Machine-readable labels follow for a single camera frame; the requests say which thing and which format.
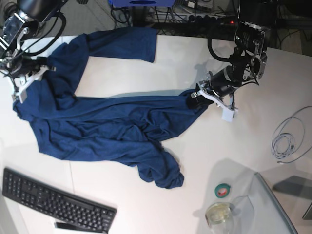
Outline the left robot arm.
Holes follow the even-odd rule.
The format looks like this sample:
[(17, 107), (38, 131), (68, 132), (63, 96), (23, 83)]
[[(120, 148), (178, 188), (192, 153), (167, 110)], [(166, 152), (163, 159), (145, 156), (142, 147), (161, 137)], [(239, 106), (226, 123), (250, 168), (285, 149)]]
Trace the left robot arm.
[(212, 48), (212, 35), (218, 26), (231, 20), (230, 17), (218, 18), (211, 23), (207, 33), (208, 49), (212, 57), (229, 65), (216, 74), (209, 73), (207, 81), (196, 85), (195, 92), (187, 97), (187, 106), (197, 109), (213, 104), (200, 94), (203, 88), (209, 95), (223, 99), (234, 97), (235, 91), (247, 84), (258, 83), (262, 78), (267, 62), (267, 47), (270, 30), (277, 18), (275, 0), (241, 0), (238, 15), (234, 17), (237, 25), (234, 35), (235, 48), (228, 58), (218, 56)]

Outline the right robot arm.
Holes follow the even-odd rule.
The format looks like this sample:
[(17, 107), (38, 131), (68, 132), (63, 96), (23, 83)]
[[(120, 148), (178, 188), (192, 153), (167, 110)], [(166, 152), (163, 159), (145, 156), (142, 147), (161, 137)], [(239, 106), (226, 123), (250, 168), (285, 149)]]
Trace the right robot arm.
[[(35, 75), (43, 68), (56, 70), (54, 66), (48, 64), (46, 57), (40, 57), (39, 54), (50, 48), (63, 33), (66, 18), (61, 8), (66, 3), (66, 0), (17, 1), (17, 10), (7, 18), (0, 35), (0, 72), (4, 76), (14, 81), (20, 77)], [(39, 33), (40, 24), (53, 17), (61, 20), (61, 27), (53, 39), (42, 49), (28, 52), (28, 49), (47, 37), (49, 34), (47, 32), (22, 49), (26, 40), (34, 38)]]

